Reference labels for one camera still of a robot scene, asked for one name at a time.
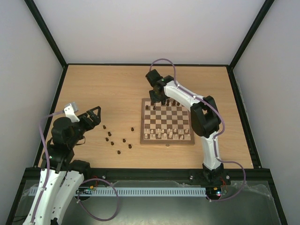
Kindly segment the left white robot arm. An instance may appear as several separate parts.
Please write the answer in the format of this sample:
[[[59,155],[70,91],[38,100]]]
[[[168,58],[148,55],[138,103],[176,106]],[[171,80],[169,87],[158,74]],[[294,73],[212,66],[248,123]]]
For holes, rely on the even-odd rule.
[[[74,147],[84,139],[84,134],[101,122],[101,108],[96,106],[76,115],[75,103],[65,106],[53,122],[52,137],[43,142],[40,179],[31,209],[24,221],[25,225],[58,225],[75,191],[84,179],[91,177],[90,164],[73,160]]]

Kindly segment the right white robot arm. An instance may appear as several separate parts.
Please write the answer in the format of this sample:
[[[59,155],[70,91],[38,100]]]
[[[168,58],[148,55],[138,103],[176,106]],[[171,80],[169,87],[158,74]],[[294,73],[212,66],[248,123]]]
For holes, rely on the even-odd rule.
[[[145,77],[153,88],[149,91],[153,103],[165,103],[172,98],[188,109],[191,127],[202,141],[203,177],[208,183],[216,183],[221,178],[224,165],[218,149],[218,132],[222,120],[214,98],[192,93],[176,82],[172,76],[162,77],[155,69],[149,71]]]

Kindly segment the wooden chess board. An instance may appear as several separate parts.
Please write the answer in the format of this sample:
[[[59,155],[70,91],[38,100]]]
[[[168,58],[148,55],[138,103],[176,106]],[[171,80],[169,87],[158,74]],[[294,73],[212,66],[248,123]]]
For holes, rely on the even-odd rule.
[[[151,105],[150,98],[142,99],[142,110],[141,110],[141,132],[140,132],[140,144],[148,145],[194,145],[195,137],[194,132],[191,126],[191,117],[189,110],[180,104],[172,106],[172,98],[169,98],[170,106],[161,105],[161,103],[155,103]],[[167,138],[163,138],[161,133],[161,139],[158,139],[157,129],[164,129],[167,133]],[[154,130],[155,138],[151,138],[151,130]],[[187,139],[187,134],[185,130],[189,129],[190,139]],[[172,132],[172,138],[169,139],[168,135]],[[179,137],[184,135],[184,139],[180,140]]]

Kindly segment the black aluminium frame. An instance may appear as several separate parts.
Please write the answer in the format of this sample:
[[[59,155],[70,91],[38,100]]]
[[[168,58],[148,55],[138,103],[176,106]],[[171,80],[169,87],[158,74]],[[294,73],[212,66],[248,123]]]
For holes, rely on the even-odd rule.
[[[31,14],[35,18],[37,24],[39,25],[43,35],[47,39],[50,47],[54,51],[55,55],[58,57],[58,60],[63,68],[63,72],[60,77],[60,81],[55,93],[55,97],[52,103],[52,107],[50,112],[54,112],[54,108],[57,105],[58,98],[65,80],[65,76],[67,73],[67,69],[71,65],[94,65],[94,66],[147,66],[150,64],[122,64],[122,63],[92,63],[92,64],[81,64],[81,63],[75,63],[75,64],[68,64],[64,60],[60,50],[58,49],[58,46],[56,42],[54,41],[54,38],[49,31],[38,7],[36,6],[35,2],[33,0],[24,0],[27,7],[29,8]],[[258,151],[254,142],[253,134],[248,122],[248,119],[246,118],[246,110],[242,103],[242,97],[241,93],[238,89],[238,84],[236,82],[236,78],[234,76],[233,69],[237,65],[238,61],[240,60],[242,54],[246,50],[246,47],[250,43],[252,37],[254,36],[255,32],[259,28],[260,24],[262,23],[263,19],[265,18],[266,14],[270,10],[272,4],[274,3],[274,0],[265,0],[263,3],[261,9],[259,10],[257,16],[255,17],[249,31],[247,32],[245,38],[243,39],[240,47],[237,50],[237,53],[235,54],[232,62],[229,65],[217,65],[217,64],[177,64],[178,66],[187,66],[187,67],[226,67],[228,77],[230,80],[232,92],[235,98],[236,106],[239,112],[241,124],[243,127],[244,135],[247,141],[250,157],[252,160],[252,163],[254,163],[254,169],[245,169],[246,171],[246,180],[256,180],[256,181],[268,181],[270,192],[272,197],[274,198],[274,203],[276,206],[278,218],[280,220],[280,223],[282,225],[287,225],[287,220],[275,187],[275,183],[273,180],[273,177],[271,175],[270,169],[266,169],[262,167],[260,158],[258,156]],[[38,165],[38,157],[42,156],[42,142],[40,143],[40,146],[37,151],[37,156],[34,162],[33,167],[29,167],[25,169],[24,175],[22,177],[20,186],[17,190],[17,194],[15,196],[12,208],[10,210],[9,216],[6,221],[6,225],[13,225],[14,219],[17,218],[15,215],[17,212],[18,204],[21,200],[21,191],[24,190],[25,182],[29,180],[37,180],[38,178],[38,172],[40,169],[37,168]],[[150,178],[152,181],[159,181],[162,180],[162,178],[166,178],[167,180],[173,180],[173,181],[183,181],[183,176],[180,175],[187,175],[187,172],[202,172],[203,169],[104,169],[104,168],[92,168],[92,172],[108,172],[108,175],[120,175],[113,176],[112,178],[137,178],[137,180],[141,180],[141,177],[138,177],[137,175],[147,175],[144,178]],[[234,180],[241,180],[242,179],[242,171],[241,169],[227,169],[227,171],[233,175]]]

